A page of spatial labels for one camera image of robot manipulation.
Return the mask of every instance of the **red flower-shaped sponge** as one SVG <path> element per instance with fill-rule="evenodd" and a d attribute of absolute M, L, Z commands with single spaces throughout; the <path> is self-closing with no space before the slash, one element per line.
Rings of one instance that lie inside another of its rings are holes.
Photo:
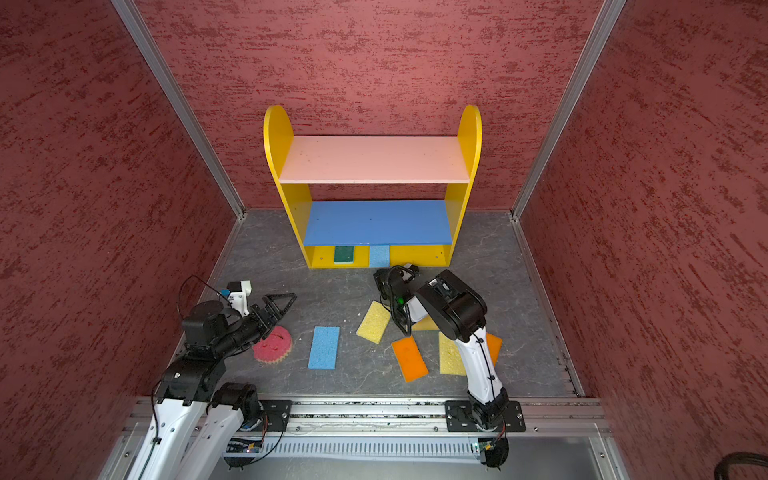
<path fill-rule="evenodd" d="M 293 341 L 288 330 L 276 326 L 270 335 L 254 345 L 254 359 L 264 363 L 278 363 L 290 353 Z"/>

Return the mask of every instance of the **blue sponge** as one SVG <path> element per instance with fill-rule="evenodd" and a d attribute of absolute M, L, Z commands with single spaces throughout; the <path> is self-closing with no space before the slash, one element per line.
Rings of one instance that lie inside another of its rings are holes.
<path fill-rule="evenodd" d="M 339 347 L 338 326 L 316 326 L 312 337 L 310 364 L 312 370 L 333 370 L 336 368 L 336 349 Z"/>
<path fill-rule="evenodd" d="M 389 245 L 371 245 L 369 268 L 389 268 Z"/>

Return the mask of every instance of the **shelf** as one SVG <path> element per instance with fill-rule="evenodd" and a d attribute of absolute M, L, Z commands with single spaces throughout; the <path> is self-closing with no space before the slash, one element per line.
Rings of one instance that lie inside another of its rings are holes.
<path fill-rule="evenodd" d="M 443 200 L 312 202 L 303 244 L 451 245 Z"/>
<path fill-rule="evenodd" d="M 264 153 L 309 268 L 367 268 L 371 245 L 390 265 L 448 266 L 482 146 L 480 110 L 467 105 L 455 137 L 297 137 L 285 108 L 264 115 Z M 312 200 L 310 184 L 445 184 L 445 200 Z M 353 263 L 334 248 L 354 246 Z"/>
<path fill-rule="evenodd" d="M 466 184 L 457 137 L 294 137 L 282 184 Z"/>

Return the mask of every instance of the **black mounting plate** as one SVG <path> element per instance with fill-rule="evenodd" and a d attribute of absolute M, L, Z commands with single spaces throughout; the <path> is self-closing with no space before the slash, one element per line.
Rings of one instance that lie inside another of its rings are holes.
<path fill-rule="evenodd" d="M 268 432 L 285 432 L 288 428 L 292 405 L 293 402 L 290 400 L 261 400 L 261 406 L 268 419 L 266 424 Z"/>
<path fill-rule="evenodd" d="M 524 432 L 525 419 L 520 402 L 510 400 L 491 432 L 502 430 L 502 418 L 507 422 L 507 432 Z M 469 400 L 448 400 L 445 402 L 445 423 L 449 432 L 480 432 L 472 418 L 472 404 Z"/>

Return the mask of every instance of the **textured wall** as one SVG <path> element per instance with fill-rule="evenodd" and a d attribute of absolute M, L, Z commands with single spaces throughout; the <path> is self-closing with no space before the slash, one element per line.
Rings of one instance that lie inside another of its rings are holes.
<path fill-rule="evenodd" d="M 474 103 L 484 136 L 470 207 L 508 209 L 601 0 L 137 3 L 247 206 L 280 206 L 262 142 L 271 104 L 286 107 L 297 134 L 454 135 Z M 442 198 L 444 190 L 313 193 Z"/>
<path fill-rule="evenodd" d="M 768 453 L 767 25 L 765 2 L 629 1 L 525 210 L 635 479 Z"/>
<path fill-rule="evenodd" d="M 0 476 L 94 478 L 233 214 L 109 0 L 0 32 Z"/>

